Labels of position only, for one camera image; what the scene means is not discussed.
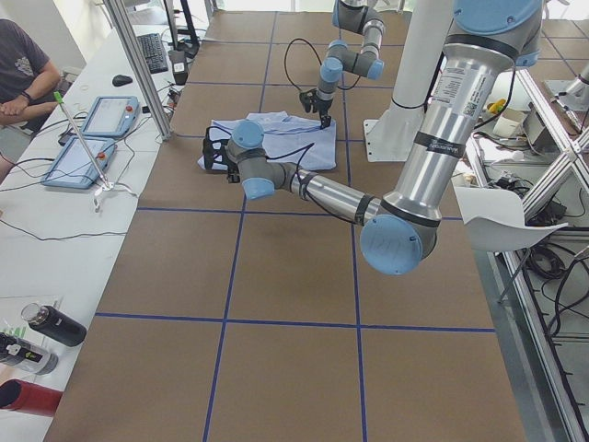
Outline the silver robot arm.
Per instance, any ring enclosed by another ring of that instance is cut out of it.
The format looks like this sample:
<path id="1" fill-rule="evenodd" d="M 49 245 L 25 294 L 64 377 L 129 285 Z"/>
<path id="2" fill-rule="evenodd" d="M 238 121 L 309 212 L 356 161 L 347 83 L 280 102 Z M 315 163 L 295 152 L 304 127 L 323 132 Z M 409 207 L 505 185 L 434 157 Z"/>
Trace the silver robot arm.
<path id="1" fill-rule="evenodd" d="M 360 226 L 361 251 L 374 269 L 408 273 L 433 251 L 440 202 L 497 77 L 537 61 L 542 7 L 539 1 L 436 1 L 416 7 L 400 71 L 437 70 L 432 56 L 419 54 L 423 45 L 445 58 L 445 65 L 434 90 L 424 78 L 418 81 L 418 129 L 397 133 L 390 115 L 376 125 L 387 146 L 401 142 L 409 149 L 395 188 L 381 198 L 304 169 L 305 147 L 268 155 L 263 127 L 251 119 L 237 122 L 223 139 L 205 139 L 203 165 L 224 165 L 228 179 L 250 200 L 285 190 Z"/>
<path id="2" fill-rule="evenodd" d="M 335 40 L 329 44 L 319 69 L 318 86 L 300 92 L 299 99 L 305 112 L 317 112 L 320 128 L 331 124 L 329 108 L 343 72 L 377 80 L 383 73 L 384 62 L 380 59 L 380 47 L 386 27 L 375 1 L 336 1 L 332 12 L 332 24 L 361 35 L 363 43 L 359 52 L 351 50 L 347 43 Z"/>

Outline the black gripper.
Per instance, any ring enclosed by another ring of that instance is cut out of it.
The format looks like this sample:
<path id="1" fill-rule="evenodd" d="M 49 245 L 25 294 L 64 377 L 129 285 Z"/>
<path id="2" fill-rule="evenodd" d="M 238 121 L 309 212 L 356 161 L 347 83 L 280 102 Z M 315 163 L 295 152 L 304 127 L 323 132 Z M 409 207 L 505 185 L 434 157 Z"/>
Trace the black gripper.
<path id="1" fill-rule="evenodd" d="M 237 163 L 227 153 L 228 138 L 213 139 L 211 137 L 212 127 L 207 127 L 202 143 L 203 164 L 207 171 L 214 169 L 214 165 L 223 165 L 227 172 L 229 183 L 239 183 L 240 176 Z"/>
<path id="2" fill-rule="evenodd" d="M 332 99 L 322 99 L 316 89 L 310 89 L 300 92 L 299 100 L 306 113 L 317 113 L 319 115 L 321 129 L 330 127 L 331 116 L 329 115 L 329 109 L 332 105 Z"/>

